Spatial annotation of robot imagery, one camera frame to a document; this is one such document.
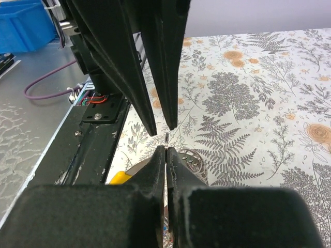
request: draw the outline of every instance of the gray tabletop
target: gray tabletop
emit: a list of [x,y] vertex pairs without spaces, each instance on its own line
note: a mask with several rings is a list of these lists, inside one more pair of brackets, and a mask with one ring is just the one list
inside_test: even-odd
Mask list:
[[[70,48],[52,43],[33,53],[16,54],[21,62],[0,79],[0,220],[64,118],[68,96],[29,101],[23,89],[36,78],[72,60]],[[30,95],[48,95],[84,82],[74,64],[34,86]]]

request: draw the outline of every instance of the metal bracket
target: metal bracket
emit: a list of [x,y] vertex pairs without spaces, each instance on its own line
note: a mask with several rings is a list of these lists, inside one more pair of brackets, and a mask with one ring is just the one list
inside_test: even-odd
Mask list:
[[87,107],[82,121],[97,124],[115,123],[123,99],[123,95],[120,94],[109,96],[107,101],[101,104],[91,103]]
[[81,33],[74,21],[61,21],[60,27],[67,36],[79,35]]

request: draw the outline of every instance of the blue plastic bin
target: blue plastic bin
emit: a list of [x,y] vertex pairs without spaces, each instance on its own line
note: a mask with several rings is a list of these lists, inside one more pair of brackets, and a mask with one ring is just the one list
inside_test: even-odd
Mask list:
[[0,53],[35,51],[55,37],[54,26],[41,3],[0,5]]

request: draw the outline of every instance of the screw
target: screw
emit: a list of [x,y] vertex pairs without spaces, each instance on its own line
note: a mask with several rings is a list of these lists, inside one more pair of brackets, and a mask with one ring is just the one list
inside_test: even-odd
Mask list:
[[74,135],[75,135],[75,137],[81,136],[82,135],[82,132],[81,131],[75,131]]
[[95,114],[94,115],[94,119],[95,120],[100,120],[102,118],[102,115],[101,114]]

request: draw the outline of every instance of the white wall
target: white wall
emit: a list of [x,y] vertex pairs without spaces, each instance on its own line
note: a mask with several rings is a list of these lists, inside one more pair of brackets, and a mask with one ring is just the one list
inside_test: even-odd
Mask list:
[[185,37],[331,27],[331,0],[191,0]]

